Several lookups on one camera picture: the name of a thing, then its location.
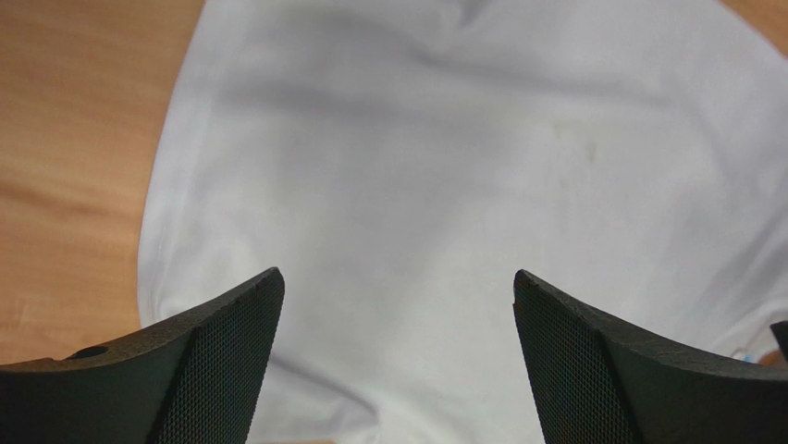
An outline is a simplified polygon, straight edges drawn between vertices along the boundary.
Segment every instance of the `brown wooden floor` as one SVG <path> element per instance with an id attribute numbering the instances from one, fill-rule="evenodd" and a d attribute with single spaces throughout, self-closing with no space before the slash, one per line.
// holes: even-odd
<path id="1" fill-rule="evenodd" d="M 788 0 L 726 2 L 788 54 Z M 0 0 L 0 364 L 139 328 L 142 208 L 203 0 Z"/>

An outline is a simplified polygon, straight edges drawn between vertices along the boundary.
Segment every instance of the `black textured object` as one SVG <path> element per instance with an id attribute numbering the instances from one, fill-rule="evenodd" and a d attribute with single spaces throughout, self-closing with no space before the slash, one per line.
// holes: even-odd
<path id="1" fill-rule="evenodd" d="M 242 444 L 283 297 L 272 268 L 64 361 L 0 366 L 0 443 Z"/>
<path id="2" fill-rule="evenodd" d="M 524 271 L 514 298 L 547 444 L 788 442 L 788 371 L 665 339 Z"/>

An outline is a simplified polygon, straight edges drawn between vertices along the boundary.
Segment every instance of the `black object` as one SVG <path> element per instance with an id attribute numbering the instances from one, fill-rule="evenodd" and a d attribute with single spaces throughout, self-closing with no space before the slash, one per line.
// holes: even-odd
<path id="1" fill-rule="evenodd" d="M 66 360 L 0 366 L 0 443 L 242 444 L 283 296 L 272 268 Z"/>
<path id="2" fill-rule="evenodd" d="M 514 297 L 548 444 L 788 442 L 785 370 L 665 339 L 525 271 Z"/>

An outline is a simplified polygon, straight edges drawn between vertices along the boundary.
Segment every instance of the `wood grain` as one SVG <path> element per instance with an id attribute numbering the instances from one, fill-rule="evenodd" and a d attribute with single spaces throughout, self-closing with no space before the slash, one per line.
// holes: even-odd
<path id="1" fill-rule="evenodd" d="M 788 0 L 726 0 L 788 54 Z M 139 328 L 155 147 L 203 0 L 0 0 L 0 364 Z"/>

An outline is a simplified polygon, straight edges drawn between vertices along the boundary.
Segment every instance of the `white cloth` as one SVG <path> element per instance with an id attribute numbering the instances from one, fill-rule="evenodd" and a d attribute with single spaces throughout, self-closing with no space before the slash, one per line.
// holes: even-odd
<path id="1" fill-rule="evenodd" d="M 277 265 L 250 442 L 540 442 L 515 271 L 730 355 L 788 315 L 786 141 L 788 63 L 710 0 L 209 0 L 142 321 Z"/>

